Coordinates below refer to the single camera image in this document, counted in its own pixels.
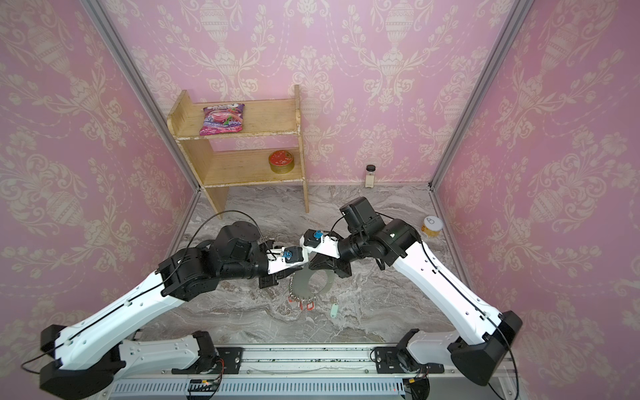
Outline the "mint green key tag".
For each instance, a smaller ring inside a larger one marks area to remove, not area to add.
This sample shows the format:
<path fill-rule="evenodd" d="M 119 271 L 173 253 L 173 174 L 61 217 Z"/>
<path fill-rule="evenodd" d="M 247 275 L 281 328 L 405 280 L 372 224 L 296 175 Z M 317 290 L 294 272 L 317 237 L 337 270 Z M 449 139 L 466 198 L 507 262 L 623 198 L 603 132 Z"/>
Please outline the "mint green key tag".
<path fill-rule="evenodd" d="M 330 308 L 330 317 L 336 318 L 338 316 L 339 305 L 337 303 L 333 303 Z"/>

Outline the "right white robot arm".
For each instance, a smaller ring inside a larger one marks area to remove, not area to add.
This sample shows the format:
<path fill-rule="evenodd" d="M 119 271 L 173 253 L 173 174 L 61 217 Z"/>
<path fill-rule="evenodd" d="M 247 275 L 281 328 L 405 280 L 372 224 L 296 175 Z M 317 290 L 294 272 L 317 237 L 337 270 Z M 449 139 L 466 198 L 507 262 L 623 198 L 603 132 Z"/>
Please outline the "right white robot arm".
<path fill-rule="evenodd" d="M 353 261 L 371 258 L 381 270 L 395 269 L 455 328 L 452 338 L 441 341 L 417 328 L 409 330 L 394 349 L 398 369 L 425 379 L 433 367 L 449 360 L 472 383 L 489 386 L 503 360 L 513 356 L 521 318 L 482 300 L 438 260 L 416 228 L 376 212 L 365 197 L 345 204 L 340 213 L 348 225 L 345 238 L 313 229 L 301 237 L 301 246 L 313 256 L 310 268 L 346 277 Z"/>

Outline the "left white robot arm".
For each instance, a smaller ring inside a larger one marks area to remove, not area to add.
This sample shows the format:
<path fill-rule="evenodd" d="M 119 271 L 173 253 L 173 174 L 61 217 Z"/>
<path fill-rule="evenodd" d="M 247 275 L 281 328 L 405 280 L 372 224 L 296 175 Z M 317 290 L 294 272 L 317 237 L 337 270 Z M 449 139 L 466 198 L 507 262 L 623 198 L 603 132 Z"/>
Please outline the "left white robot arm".
<path fill-rule="evenodd" d="M 222 281 L 256 279 L 260 288 L 268 288 L 308 264 L 312 250 L 304 243 L 276 248 L 262 237 L 252 218 L 226 225 L 215 239 L 162 261 L 93 316 L 72 326 L 45 328 L 40 349 L 51 360 L 37 372 L 40 389 L 60 399 L 85 399 L 131 376 L 215 370 L 220 356 L 205 331 L 156 342 L 130 337 L 156 317 L 216 290 Z"/>

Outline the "spice jar black lid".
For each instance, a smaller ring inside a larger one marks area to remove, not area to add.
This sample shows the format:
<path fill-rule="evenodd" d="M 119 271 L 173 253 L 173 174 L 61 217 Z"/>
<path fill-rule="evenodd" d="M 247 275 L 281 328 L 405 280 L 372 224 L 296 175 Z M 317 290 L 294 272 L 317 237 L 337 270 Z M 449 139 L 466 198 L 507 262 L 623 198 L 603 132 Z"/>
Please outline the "spice jar black lid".
<path fill-rule="evenodd" d="M 373 188 L 375 185 L 376 166 L 369 164 L 366 166 L 365 188 Z"/>

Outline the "red gold round tin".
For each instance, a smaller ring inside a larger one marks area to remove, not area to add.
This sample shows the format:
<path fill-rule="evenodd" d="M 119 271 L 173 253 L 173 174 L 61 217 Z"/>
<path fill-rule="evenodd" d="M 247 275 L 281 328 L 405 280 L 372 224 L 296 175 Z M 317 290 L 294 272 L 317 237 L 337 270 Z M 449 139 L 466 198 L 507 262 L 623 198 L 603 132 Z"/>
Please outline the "red gold round tin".
<path fill-rule="evenodd" d="M 288 150 L 277 150 L 269 155 L 268 163 L 276 174 L 290 173 L 295 167 L 295 156 Z"/>

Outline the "orange fruit can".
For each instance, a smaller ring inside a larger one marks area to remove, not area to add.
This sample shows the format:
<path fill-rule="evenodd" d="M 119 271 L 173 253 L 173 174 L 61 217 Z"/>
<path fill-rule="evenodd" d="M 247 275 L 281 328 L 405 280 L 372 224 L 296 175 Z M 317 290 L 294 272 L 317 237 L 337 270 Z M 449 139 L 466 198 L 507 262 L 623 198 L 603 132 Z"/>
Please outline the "orange fruit can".
<path fill-rule="evenodd" d="M 444 223 L 439 217 L 430 215 L 423 219 L 421 230 L 430 238 L 436 238 L 443 231 Z"/>

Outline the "pink snack bag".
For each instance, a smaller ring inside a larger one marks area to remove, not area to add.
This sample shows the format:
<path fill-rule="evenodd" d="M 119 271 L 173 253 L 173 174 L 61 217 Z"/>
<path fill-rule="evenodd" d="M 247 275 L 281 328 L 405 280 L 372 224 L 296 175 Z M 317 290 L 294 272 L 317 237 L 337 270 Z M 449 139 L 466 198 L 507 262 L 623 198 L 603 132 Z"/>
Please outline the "pink snack bag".
<path fill-rule="evenodd" d="M 222 133 L 239 133 L 243 130 L 243 103 L 230 103 L 208 106 L 203 109 L 203 126 L 200 136 Z"/>

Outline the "wooden two-tier shelf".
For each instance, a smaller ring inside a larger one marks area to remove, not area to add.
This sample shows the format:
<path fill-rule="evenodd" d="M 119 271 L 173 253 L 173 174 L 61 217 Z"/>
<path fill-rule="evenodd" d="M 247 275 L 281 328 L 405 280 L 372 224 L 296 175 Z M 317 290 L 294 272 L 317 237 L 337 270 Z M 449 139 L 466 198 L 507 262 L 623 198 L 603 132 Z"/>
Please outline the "wooden two-tier shelf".
<path fill-rule="evenodd" d="M 204 121 L 203 109 L 209 104 L 195 103 L 187 90 L 178 95 L 167 116 L 168 130 L 216 213 L 225 210 L 231 187 L 280 183 L 300 183 L 305 211 L 310 211 L 298 84 L 293 86 L 293 92 L 292 98 L 247 101 L 243 131 L 220 135 L 230 139 L 295 137 L 298 144 L 288 149 L 293 155 L 293 169 L 284 174 L 271 169 L 268 158 L 273 150 L 270 148 L 215 150 L 211 141 L 219 136 L 199 134 Z"/>

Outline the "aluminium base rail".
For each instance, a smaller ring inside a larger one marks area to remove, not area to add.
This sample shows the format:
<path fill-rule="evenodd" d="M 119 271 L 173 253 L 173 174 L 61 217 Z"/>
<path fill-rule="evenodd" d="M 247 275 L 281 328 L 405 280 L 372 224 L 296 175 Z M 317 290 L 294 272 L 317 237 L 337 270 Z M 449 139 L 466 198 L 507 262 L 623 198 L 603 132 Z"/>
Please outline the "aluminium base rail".
<path fill-rule="evenodd" d="M 320 343 L 219 347 L 226 374 L 293 374 L 355 371 L 407 374 L 431 363 L 431 374 L 461 374 L 446 338 L 422 336 L 401 349 L 397 343 Z"/>

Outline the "aluminium corner post left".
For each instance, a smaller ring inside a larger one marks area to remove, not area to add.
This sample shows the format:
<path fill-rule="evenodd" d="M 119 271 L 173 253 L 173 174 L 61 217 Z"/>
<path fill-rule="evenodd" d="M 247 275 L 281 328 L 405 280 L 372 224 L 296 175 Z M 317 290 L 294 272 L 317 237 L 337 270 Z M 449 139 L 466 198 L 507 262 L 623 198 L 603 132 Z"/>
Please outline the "aluminium corner post left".
<path fill-rule="evenodd" d="M 174 161 L 183 172 L 183 175 L 188 180 L 192 189 L 195 192 L 199 192 L 200 185 L 196 180 L 194 173 L 191 171 L 185 157 L 182 155 L 178 145 L 173 139 L 173 136 L 168 130 L 166 118 L 163 116 L 160 107 L 143 79 L 143 75 L 138 71 L 138 67 L 133 56 L 130 51 L 128 51 L 124 41 L 113 25 L 106 8 L 101 5 L 100 1 L 95 0 L 81 0 L 80 3 L 95 25 L 96 30 L 98 30 L 102 40 L 108 47 L 114 61 L 120 67 L 120 70 L 136 94 L 138 101 L 143 106 L 153 126 L 156 128 L 158 134 L 170 151 Z"/>

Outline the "aluminium corner post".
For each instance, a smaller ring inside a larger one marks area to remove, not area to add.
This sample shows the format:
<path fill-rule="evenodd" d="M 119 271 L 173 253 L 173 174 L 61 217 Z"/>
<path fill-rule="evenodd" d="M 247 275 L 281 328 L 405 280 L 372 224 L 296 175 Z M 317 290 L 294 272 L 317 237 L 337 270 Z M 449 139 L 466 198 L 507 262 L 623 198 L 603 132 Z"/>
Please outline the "aluminium corner post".
<path fill-rule="evenodd" d="M 518 35 L 520 28 L 523 26 L 533 4 L 533 0 L 518 0 L 513 2 L 505 20 L 505 24 L 503 25 L 492 50 L 488 54 L 487 61 L 479 75 L 478 81 L 471 91 L 460 120 L 453 130 L 453 134 L 443 152 L 442 158 L 436 168 L 435 174 L 433 175 L 433 179 L 429 183 L 429 187 L 432 192 L 437 191 L 442 185 L 448 168 L 462 144 L 471 122 L 482 105 L 488 90 L 490 90 L 503 61 L 508 54 L 508 51 L 513 45 L 513 41 Z"/>
<path fill-rule="evenodd" d="M 98 30 L 102 40 L 108 47 L 114 61 L 120 67 L 120 70 L 136 94 L 138 101 L 143 106 L 153 126 L 156 128 L 158 134 L 170 151 L 174 161 L 183 172 L 183 175 L 188 180 L 192 189 L 195 192 L 199 192 L 200 185 L 196 180 L 194 173 L 191 171 L 185 157 L 182 155 L 178 145 L 173 139 L 173 136 L 168 130 L 166 118 L 163 116 L 160 107 L 143 79 L 143 75 L 138 71 L 138 67 L 133 56 L 130 51 L 128 51 L 124 41 L 113 25 L 106 8 L 101 5 L 100 1 L 95 0 L 81 0 L 80 3 L 95 25 L 96 30 Z"/>

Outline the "aluminium corner post right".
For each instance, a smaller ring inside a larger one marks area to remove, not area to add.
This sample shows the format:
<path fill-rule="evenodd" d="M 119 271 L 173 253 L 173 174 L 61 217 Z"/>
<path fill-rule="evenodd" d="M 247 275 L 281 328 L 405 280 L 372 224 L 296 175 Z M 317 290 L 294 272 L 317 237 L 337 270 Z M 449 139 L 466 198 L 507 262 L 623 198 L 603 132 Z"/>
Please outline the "aluminium corner post right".
<path fill-rule="evenodd" d="M 448 168 L 462 144 L 471 122 L 482 105 L 488 90 L 490 90 L 503 61 L 508 54 L 508 51 L 513 45 L 513 41 L 518 35 L 520 28 L 523 26 L 533 4 L 533 0 L 518 0 L 513 2 L 505 20 L 505 24 L 503 25 L 492 50 L 488 54 L 487 61 L 479 75 L 478 81 L 471 91 L 460 120 L 453 130 L 453 134 L 443 152 L 442 158 L 436 168 L 435 174 L 433 175 L 433 179 L 429 183 L 429 187 L 432 192 L 437 191 L 442 185 Z"/>

